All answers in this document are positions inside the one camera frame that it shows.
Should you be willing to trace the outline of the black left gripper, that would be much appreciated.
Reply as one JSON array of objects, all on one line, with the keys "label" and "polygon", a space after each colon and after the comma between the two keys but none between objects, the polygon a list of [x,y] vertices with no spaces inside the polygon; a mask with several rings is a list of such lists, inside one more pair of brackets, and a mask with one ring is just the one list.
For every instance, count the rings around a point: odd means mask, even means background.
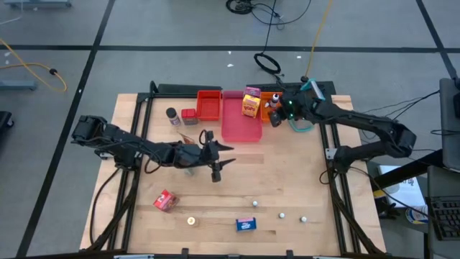
[{"label": "black left gripper", "polygon": [[202,159],[211,168],[211,180],[213,183],[221,181],[221,170],[223,167],[236,159],[219,161],[219,152],[233,150],[233,147],[222,145],[217,140],[213,140],[213,132],[203,129],[199,135],[199,143],[202,144]]}]

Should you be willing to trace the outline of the yellow Pops cereal box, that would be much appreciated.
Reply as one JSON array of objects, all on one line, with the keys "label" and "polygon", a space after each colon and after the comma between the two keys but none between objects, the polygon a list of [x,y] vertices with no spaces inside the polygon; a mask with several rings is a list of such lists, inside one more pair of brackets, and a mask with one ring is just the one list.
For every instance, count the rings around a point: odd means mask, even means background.
[{"label": "yellow Pops cereal box", "polygon": [[242,100],[241,113],[244,116],[255,118],[259,111],[260,102],[260,98],[245,94]]}]

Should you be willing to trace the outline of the spice jar black lid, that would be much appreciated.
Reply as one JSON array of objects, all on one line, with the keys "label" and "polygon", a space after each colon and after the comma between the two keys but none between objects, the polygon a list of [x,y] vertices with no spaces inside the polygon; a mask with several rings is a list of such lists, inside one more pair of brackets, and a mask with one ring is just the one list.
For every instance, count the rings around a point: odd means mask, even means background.
[{"label": "spice jar black lid", "polygon": [[166,110],[167,118],[169,119],[170,123],[174,127],[178,127],[181,124],[180,118],[176,110],[172,107],[167,108]]}]

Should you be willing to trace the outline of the blue Frosted Flakes cereal box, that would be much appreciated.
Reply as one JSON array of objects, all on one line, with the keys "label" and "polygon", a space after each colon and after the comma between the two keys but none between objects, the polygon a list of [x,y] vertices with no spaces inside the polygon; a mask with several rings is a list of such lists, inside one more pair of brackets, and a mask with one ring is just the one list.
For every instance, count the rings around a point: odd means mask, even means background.
[{"label": "blue Frosted Flakes cereal box", "polygon": [[257,221],[255,217],[236,219],[237,232],[253,231],[256,230],[256,228]]}]

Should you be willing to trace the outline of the red cereal box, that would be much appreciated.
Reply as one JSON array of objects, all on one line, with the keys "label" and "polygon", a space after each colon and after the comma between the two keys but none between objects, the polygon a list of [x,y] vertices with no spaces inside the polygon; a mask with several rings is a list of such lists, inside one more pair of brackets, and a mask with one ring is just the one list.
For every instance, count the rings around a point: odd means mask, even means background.
[{"label": "red cereal box", "polygon": [[163,190],[155,199],[153,206],[162,212],[170,211],[179,202],[179,198],[168,190]]}]

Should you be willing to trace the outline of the orange plastic basket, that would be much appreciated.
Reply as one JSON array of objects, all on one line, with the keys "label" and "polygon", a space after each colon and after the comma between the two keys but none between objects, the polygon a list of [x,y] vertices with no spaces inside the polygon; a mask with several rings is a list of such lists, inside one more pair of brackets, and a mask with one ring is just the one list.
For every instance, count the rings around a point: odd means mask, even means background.
[{"label": "orange plastic basket", "polygon": [[271,99],[271,97],[272,97],[272,95],[274,93],[278,93],[280,95],[280,97],[282,96],[281,92],[266,92],[266,91],[264,91],[264,92],[261,93],[261,96],[260,96],[261,102],[260,102],[260,106],[259,106],[259,113],[260,113],[260,116],[261,116],[261,120],[264,123],[270,122],[269,113],[274,111],[274,110],[276,110],[276,108],[273,109],[271,107],[265,108],[265,103],[270,101],[270,99]]}]

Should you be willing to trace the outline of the pink plastic bin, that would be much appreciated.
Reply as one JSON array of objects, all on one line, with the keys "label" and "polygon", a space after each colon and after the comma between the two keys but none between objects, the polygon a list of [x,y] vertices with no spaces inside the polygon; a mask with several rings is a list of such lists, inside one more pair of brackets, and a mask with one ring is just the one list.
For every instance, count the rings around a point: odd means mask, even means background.
[{"label": "pink plastic bin", "polygon": [[221,136],[225,142],[259,142],[262,138],[262,119],[242,113],[243,91],[224,91]]}]

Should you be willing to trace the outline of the teal metal box grater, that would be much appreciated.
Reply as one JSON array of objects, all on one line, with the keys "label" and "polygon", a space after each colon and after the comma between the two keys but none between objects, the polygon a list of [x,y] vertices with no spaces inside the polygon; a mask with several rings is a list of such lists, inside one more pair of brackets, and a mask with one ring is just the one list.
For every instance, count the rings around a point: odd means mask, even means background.
[{"label": "teal metal box grater", "polygon": [[[326,100],[321,88],[318,86],[315,79],[307,79],[306,77],[302,77],[302,80],[304,80],[305,82],[302,83],[301,87],[298,90],[300,93],[310,94],[316,101]],[[305,118],[302,118],[302,121],[303,122],[300,123],[298,119],[289,119],[289,125],[295,132],[309,132],[313,129],[312,122],[306,122]]]}]

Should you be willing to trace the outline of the small red block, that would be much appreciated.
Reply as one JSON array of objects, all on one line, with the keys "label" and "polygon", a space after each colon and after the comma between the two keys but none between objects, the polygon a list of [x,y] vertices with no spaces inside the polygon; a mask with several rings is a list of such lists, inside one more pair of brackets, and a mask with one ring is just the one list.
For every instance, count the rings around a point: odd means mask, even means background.
[{"label": "small red block", "polygon": [[196,125],[198,123],[198,116],[195,109],[182,109],[181,118],[186,126]]}]

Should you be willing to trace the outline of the black diagonal beam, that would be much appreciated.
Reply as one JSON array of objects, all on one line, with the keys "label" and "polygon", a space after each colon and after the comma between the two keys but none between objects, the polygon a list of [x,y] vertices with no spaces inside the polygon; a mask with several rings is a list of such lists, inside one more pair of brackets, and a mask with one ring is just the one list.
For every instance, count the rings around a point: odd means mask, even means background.
[{"label": "black diagonal beam", "polygon": [[437,150],[428,155],[423,156],[411,163],[400,166],[396,169],[388,171],[381,176],[374,178],[376,183],[372,183],[372,190],[376,191],[378,187],[387,188],[397,183],[408,180],[427,172],[429,166],[443,167],[443,150]]}]

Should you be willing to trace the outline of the grey keyboard desk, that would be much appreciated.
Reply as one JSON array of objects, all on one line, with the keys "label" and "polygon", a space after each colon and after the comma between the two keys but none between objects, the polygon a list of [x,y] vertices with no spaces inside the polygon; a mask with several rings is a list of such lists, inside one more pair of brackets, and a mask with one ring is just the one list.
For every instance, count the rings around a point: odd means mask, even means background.
[{"label": "grey keyboard desk", "polygon": [[[432,196],[460,196],[460,173],[430,166],[428,168],[428,198]],[[446,259],[460,259],[460,241],[438,240],[431,219],[428,228],[428,247],[435,255]]]}]

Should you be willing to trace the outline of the black keyboard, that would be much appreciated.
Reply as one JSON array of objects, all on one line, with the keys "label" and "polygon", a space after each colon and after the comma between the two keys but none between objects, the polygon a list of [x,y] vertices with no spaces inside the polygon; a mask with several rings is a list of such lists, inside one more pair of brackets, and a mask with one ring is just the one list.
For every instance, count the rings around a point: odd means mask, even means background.
[{"label": "black keyboard", "polygon": [[460,196],[432,196],[427,205],[437,239],[460,241]]}]

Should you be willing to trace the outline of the grey flat base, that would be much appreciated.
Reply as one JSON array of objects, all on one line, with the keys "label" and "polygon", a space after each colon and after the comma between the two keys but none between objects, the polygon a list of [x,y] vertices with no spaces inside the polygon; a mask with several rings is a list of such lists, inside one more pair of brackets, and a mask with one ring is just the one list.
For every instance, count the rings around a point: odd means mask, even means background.
[{"label": "grey flat base", "polygon": [[0,80],[0,91],[35,91],[36,89],[37,85],[34,81]]}]

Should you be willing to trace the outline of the black caster base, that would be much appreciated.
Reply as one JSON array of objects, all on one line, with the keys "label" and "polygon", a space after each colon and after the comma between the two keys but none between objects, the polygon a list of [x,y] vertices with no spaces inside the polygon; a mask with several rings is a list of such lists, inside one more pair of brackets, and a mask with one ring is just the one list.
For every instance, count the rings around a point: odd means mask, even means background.
[{"label": "black caster base", "polygon": [[7,111],[0,111],[0,132],[13,126],[14,121],[12,120],[12,113]]}]

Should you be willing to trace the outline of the grey cart base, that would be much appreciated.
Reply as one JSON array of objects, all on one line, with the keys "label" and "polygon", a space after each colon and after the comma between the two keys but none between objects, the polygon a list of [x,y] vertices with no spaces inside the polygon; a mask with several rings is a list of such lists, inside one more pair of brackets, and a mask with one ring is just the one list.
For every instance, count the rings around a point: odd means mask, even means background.
[{"label": "grey cart base", "polygon": [[71,0],[0,0],[11,8],[71,7]]}]

